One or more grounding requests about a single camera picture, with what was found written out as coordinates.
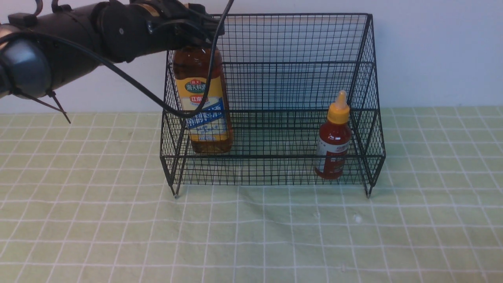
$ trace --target hot sauce bottle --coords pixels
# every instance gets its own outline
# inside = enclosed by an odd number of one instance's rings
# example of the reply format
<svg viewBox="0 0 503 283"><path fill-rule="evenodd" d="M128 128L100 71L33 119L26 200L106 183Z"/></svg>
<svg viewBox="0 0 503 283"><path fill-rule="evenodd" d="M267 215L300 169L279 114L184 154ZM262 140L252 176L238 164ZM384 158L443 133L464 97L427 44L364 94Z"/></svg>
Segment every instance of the hot sauce bottle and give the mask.
<svg viewBox="0 0 503 283"><path fill-rule="evenodd" d="M333 156L315 161L314 171L323 179L335 180L343 174L343 156L348 152L352 134L348 126L349 112L346 92L340 91L328 109L327 121L319 129L316 155Z"/></svg>

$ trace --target black wire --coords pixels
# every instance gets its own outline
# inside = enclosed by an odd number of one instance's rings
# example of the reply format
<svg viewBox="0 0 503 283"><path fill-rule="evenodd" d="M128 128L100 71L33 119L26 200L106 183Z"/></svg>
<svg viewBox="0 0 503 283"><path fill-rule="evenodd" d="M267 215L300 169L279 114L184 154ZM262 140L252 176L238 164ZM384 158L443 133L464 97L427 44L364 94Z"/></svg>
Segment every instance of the black wire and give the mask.
<svg viewBox="0 0 503 283"><path fill-rule="evenodd" d="M44 9L44 2L42 0L35 0L35 4L37 4L37 10L33 13L34 16L40 15L42 10Z"/></svg>
<svg viewBox="0 0 503 283"><path fill-rule="evenodd" d="M53 13L56 12L59 9L58 1L59 0L52 0L51 8L52 8L52 12Z"/></svg>
<svg viewBox="0 0 503 283"><path fill-rule="evenodd" d="M195 23L193 23L189 20L183 20L183 19L172 20L172 21L167 21L165 23L162 23L159 26L157 26L155 29L152 30L152 34L159 32L159 31L162 31L163 29L168 28L170 26L174 26L174 25L188 25L188 26L196 29L198 32L204 34L204 36L206 36L206 38L208 38L208 39L211 38L209 32L205 31L203 29L203 27L201 27L200 25L196 25Z"/></svg>
<svg viewBox="0 0 503 283"><path fill-rule="evenodd" d="M103 58L102 56L94 53L93 51L91 51L91 50L89 50L89 49L87 49L87 48L85 48L75 42L72 42L72 41L57 37L57 36L53 36L53 35L23 31L23 32L11 33L11 34L8 34L8 35L0 38L0 45L4 44L10 40L16 39L16 38L30 38L30 39L35 39L35 40L47 39L47 40L53 40L58 43L67 45L69 47L72 47L72 48L82 52L83 54L85 54L88 57L94 59L95 61L101 63L103 66L107 67L108 69L110 69L111 71L113 71L114 73L119 75L121 78L123 78L124 80L129 82L131 85L136 87L143 94L148 96L152 101L154 101L159 106L161 106L165 111L167 111L167 112L169 112L179 118L192 118L192 117L196 116L197 114L201 113L201 111L203 110L204 104L206 103L206 100L208 99L208 94L209 94L210 85L211 85L211 77L212 77L213 67L214 67L213 65L215 62L215 51L216 51L216 46L217 46L217 41L218 41L218 33L219 33L220 29L222 28L224 21L225 21L225 18L227 17L229 10L232 7L233 3L234 3L234 0L229 0L229 2L227 3L227 6L225 7L224 12L222 13L222 17L220 18L220 21L218 23L217 30L215 32L215 36L213 38L213 43L211 46L211 55L210 55L210 67L208 69L208 79L206 82L206 89L204 91L203 98L202 98L199 106L195 110L190 111L189 113L187 113L187 111L179 111L177 109L170 107L168 104L164 103L163 100L161 100L159 97L157 97L154 93L152 93L150 90L148 90L144 85L142 85L137 80L135 80L134 78L132 78L131 76L126 74L124 71L122 71L121 69L116 67L111 61L107 60L106 58Z"/></svg>
<svg viewBox="0 0 503 283"><path fill-rule="evenodd" d="M202 14L202 13L200 13L200 12L198 12L198 11L194 11L194 10L192 10L192 9L189 9L189 12L190 12L190 13L192 13L192 14L195 14L196 16L201 17L201 18L203 18L203 19L205 19L205 20L208 20L208 21L214 21L214 20L215 20L214 18L212 18L212 17L211 17L211 16L209 16L209 15Z"/></svg>

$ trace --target yellow nozzle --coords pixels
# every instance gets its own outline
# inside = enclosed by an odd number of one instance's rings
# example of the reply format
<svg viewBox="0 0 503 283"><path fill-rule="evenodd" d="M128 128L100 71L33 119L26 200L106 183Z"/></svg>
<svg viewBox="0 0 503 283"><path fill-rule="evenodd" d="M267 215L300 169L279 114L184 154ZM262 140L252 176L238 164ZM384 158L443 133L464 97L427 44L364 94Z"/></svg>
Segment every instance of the yellow nozzle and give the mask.
<svg viewBox="0 0 503 283"><path fill-rule="evenodd" d="M346 92L339 91L337 100L330 105L327 119L334 124L346 124L349 121L349 106L346 103Z"/></svg>

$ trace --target wire mesh basket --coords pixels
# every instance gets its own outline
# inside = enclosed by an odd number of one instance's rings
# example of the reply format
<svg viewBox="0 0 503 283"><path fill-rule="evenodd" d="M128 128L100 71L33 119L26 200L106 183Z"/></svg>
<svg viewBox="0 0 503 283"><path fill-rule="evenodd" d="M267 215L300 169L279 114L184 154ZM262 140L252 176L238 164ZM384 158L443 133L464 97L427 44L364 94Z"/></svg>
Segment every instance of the wire mesh basket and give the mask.
<svg viewBox="0 0 503 283"><path fill-rule="evenodd" d="M370 197L386 156L371 14L229 15L218 47L232 150L195 153L187 121L164 112L160 159L175 197L181 184L363 184ZM182 110L172 65L168 52L164 100ZM339 90L353 136L343 175L325 180L316 142Z"/></svg>

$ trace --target yellow label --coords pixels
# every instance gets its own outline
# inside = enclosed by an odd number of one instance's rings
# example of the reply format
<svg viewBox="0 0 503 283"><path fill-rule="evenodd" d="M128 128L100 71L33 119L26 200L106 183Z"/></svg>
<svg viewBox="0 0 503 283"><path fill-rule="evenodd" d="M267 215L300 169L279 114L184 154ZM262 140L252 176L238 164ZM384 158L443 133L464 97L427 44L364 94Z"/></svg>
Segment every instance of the yellow label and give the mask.
<svg viewBox="0 0 503 283"><path fill-rule="evenodd" d="M195 110L202 101L206 89L205 78L187 78L176 80L178 94L185 111ZM204 104L204 111L194 118L187 119L187 127L191 140L196 142L221 141L229 138L227 119L225 118L223 103L222 81L220 77L211 79L208 99Z"/></svg>

